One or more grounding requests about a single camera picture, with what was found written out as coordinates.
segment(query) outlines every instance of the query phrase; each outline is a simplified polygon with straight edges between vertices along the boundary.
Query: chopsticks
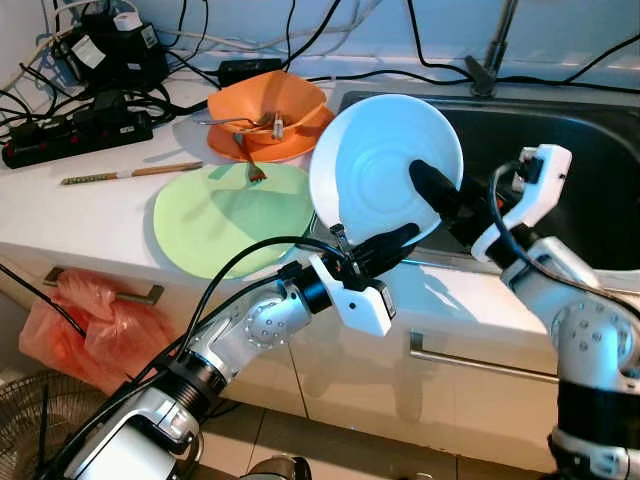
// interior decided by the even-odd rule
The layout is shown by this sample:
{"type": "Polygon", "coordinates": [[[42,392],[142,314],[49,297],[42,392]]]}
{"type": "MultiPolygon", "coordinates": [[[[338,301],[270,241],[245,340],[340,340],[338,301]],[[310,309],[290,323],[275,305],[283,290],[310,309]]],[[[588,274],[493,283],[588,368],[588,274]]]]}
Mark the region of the chopsticks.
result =
{"type": "Polygon", "coordinates": [[[157,175],[159,173],[186,172],[202,168],[202,162],[176,163],[163,167],[139,168],[137,170],[123,170],[120,172],[99,173],[97,175],[86,175],[84,177],[65,178],[60,185],[79,185],[81,183],[102,182],[105,180],[119,180],[121,178],[142,177],[144,175],[157,175]]]}

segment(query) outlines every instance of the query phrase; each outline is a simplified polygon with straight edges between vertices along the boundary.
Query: cabinet handle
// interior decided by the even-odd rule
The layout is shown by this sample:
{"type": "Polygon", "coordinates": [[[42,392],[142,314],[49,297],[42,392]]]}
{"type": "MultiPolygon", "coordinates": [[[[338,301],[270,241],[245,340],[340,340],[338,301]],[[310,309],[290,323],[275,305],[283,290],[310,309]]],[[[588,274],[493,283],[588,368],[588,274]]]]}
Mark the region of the cabinet handle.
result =
{"type": "Polygon", "coordinates": [[[558,377],[546,372],[536,370],[528,370],[526,368],[508,367],[498,363],[485,362],[482,360],[474,360],[472,358],[459,357],[457,355],[449,355],[446,353],[432,352],[422,348],[424,335],[420,332],[409,332],[409,355],[420,360],[429,360],[432,362],[447,363],[449,365],[458,365],[461,367],[471,367],[480,370],[487,370],[493,373],[503,375],[511,375],[513,377],[527,378],[529,380],[537,380],[539,382],[558,383],[558,377]]]}
{"type": "MultiPolygon", "coordinates": [[[[48,287],[58,286],[58,276],[64,272],[62,267],[53,267],[51,271],[44,277],[42,283],[48,287]]],[[[164,287],[160,285],[154,285],[146,295],[137,295],[135,293],[116,292],[116,298],[118,300],[125,300],[127,302],[142,303],[143,305],[155,305],[160,300],[160,297],[164,293],[164,287]]]]}

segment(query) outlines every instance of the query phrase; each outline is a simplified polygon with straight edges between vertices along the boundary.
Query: sink basin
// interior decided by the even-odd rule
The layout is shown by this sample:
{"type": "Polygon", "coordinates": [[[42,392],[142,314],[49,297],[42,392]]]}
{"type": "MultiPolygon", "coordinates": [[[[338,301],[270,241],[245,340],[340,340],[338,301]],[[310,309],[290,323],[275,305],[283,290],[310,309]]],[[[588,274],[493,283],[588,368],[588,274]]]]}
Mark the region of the sink basin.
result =
{"type": "MultiPolygon", "coordinates": [[[[340,110],[377,94],[349,92],[340,110]]],[[[497,166],[516,160],[524,146],[555,143],[570,150],[573,162],[560,202],[536,230],[560,238],[593,268],[640,269],[640,108],[416,97],[453,125],[462,144],[465,177],[488,179],[497,166]]],[[[414,260],[491,269],[475,268],[480,264],[468,253],[441,227],[419,244],[414,260]]]]}

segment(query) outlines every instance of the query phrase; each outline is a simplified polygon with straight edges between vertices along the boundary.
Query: kitchen counter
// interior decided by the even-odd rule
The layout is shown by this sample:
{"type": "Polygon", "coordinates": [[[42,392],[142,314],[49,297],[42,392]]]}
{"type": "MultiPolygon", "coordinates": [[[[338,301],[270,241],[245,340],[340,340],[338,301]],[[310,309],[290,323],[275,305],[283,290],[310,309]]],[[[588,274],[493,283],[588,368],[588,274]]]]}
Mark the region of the kitchen counter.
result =
{"type": "MultiPolygon", "coordinates": [[[[190,105],[211,87],[188,74],[167,82],[174,102],[190,105]]],[[[342,95],[356,88],[381,90],[381,83],[319,83],[334,111],[342,95]]],[[[467,86],[430,87],[415,82],[385,82],[389,91],[468,94],[467,86]]],[[[576,90],[571,98],[555,89],[501,86],[505,98],[545,98],[569,101],[629,104],[630,95],[576,90]]],[[[206,112],[197,114],[206,116],[206,112]]],[[[205,143],[206,128],[178,118],[154,130],[154,139],[19,170],[0,166],[0,254],[11,258],[30,249],[58,262],[110,274],[204,288],[205,281],[174,266],[158,247],[152,228],[156,194],[178,173],[115,182],[62,187],[64,177],[104,171],[202,160],[207,165],[227,163],[205,143]]],[[[287,163],[306,168],[310,154],[287,163]]],[[[287,260],[304,256],[293,252],[287,260]]],[[[469,322],[495,327],[506,341],[524,342],[550,350],[540,322],[502,286],[498,277],[463,273],[424,265],[403,264],[385,275],[401,313],[431,318],[429,325],[453,333],[468,331],[469,322]]],[[[224,289],[239,281],[225,282],[224,289]]]]}

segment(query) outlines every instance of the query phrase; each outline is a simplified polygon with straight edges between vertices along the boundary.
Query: red plastic bag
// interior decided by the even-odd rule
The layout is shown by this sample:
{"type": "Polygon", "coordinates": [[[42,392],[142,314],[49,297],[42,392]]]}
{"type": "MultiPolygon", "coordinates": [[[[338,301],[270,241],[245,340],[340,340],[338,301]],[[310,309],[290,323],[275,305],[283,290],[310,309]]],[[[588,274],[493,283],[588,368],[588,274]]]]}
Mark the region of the red plastic bag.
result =
{"type": "Polygon", "coordinates": [[[52,295],[87,333],[86,338],[41,300],[20,334],[20,350],[45,365],[112,393],[175,337],[156,308],[116,300],[120,287],[93,272],[60,275],[52,295]]]}

